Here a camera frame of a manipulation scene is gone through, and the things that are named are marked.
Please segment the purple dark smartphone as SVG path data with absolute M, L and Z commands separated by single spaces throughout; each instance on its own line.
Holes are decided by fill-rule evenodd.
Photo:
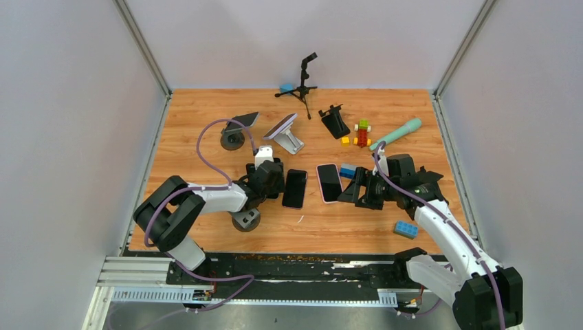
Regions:
M 304 204 L 306 185 L 307 171 L 289 169 L 285 178 L 282 206 L 284 208 L 301 209 Z

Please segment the pink case smartphone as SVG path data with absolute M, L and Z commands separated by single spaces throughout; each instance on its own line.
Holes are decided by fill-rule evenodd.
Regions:
M 336 202 L 343 191 L 338 167 L 335 164 L 321 164 L 316 167 L 316 172 L 323 202 Z

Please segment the grey round-base phone stand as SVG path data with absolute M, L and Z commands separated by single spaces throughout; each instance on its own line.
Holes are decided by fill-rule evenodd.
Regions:
M 251 232 L 259 226 L 261 213 L 256 209 L 231 212 L 232 225 L 240 232 Z

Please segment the grey phone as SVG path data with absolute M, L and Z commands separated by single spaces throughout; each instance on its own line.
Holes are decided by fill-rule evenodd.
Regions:
M 226 133 L 237 133 L 244 128 L 253 127 L 259 117 L 259 112 L 255 111 L 244 115 L 237 115 L 231 119 L 231 122 L 225 128 Z

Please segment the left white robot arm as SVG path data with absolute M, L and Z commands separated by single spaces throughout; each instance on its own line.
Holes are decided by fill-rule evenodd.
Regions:
M 203 249 L 188 235 L 197 217 L 227 212 L 237 230 L 250 232 L 261 221 L 259 205 L 284 191 L 280 159 L 247 167 L 247 174 L 230 185 L 201 186 L 173 175 L 133 213 L 144 236 L 185 266 L 184 275 L 194 284 L 206 282 L 211 268 Z

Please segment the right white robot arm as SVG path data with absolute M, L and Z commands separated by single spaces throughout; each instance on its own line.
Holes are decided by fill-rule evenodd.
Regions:
M 420 248 L 401 252 L 393 267 L 402 287 L 414 282 L 452 308 L 460 329 L 507 329 L 523 322 L 523 278 L 515 267 L 503 267 L 463 229 L 439 187 L 443 177 L 416 169 L 408 154 L 376 156 L 375 168 L 358 167 L 338 201 L 381 210 L 392 201 L 405 210 L 439 246 L 450 269 Z

